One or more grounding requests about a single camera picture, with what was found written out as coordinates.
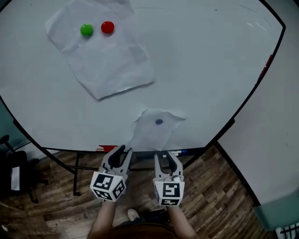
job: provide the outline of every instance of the green ball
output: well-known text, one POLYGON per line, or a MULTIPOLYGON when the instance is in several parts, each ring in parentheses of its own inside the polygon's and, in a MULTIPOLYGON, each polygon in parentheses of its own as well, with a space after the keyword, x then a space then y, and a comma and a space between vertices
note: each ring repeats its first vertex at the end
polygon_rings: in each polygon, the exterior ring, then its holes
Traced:
POLYGON ((87 23, 82 25, 80 31, 82 35, 91 35, 93 33, 93 27, 91 24, 87 23))

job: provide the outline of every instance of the blue dot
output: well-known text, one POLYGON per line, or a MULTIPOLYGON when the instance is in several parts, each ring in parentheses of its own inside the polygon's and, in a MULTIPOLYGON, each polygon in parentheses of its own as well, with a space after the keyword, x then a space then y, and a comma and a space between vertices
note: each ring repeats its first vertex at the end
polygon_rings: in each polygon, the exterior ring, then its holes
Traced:
POLYGON ((161 120, 161 119, 157 119, 157 120, 156 120, 156 124, 157 124, 157 125, 161 125, 162 123, 163 123, 163 120, 161 120))

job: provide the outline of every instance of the person's arm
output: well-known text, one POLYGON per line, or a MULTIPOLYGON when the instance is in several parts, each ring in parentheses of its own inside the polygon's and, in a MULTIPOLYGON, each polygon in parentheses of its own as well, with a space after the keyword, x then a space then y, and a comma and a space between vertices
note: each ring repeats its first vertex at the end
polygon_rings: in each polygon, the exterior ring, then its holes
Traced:
POLYGON ((116 202, 105 201, 87 239, 104 239, 108 236, 115 215, 116 202))
POLYGON ((198 238, 194 229, 190 226, 184 213, 178 206, 166 207, 172 227, 179 239, 198 238))

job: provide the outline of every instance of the red button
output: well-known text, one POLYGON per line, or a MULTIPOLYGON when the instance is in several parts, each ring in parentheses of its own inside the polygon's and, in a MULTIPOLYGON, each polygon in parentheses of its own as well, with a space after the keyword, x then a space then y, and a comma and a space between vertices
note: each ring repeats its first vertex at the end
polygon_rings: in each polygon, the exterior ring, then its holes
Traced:
POLYGON ((102 24, 101 29, 104 33, 112 33, 114 30, 114 24, 111 21, 106 21, 102 24))

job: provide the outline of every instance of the chair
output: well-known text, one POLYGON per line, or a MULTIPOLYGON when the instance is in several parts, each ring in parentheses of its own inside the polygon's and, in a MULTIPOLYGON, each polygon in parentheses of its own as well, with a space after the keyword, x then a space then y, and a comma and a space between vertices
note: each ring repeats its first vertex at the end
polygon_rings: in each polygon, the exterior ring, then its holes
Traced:
POLYGON ((9 135, 5 135, 0 139, 0 145, 5 144, 11 153, 6 155, 1 152, 1 178, 4 183, 4 187, 8 192, 18 192, 19 194, 23 191, 27 191, 30 200, 33 203, 38 203, 37 199, 34 199, 31 193, 31 186, 37 183, 48 184, 48 180, 41 180, 38 173, 34 170, 34 166, 39 163, 38 159, 33 159, 30 162, 27 161, 27 155, 25 151, 16 152, 8 143, 9 135), (20 167, 20 191, 11 190, 11 172, 12 168, 20 167))

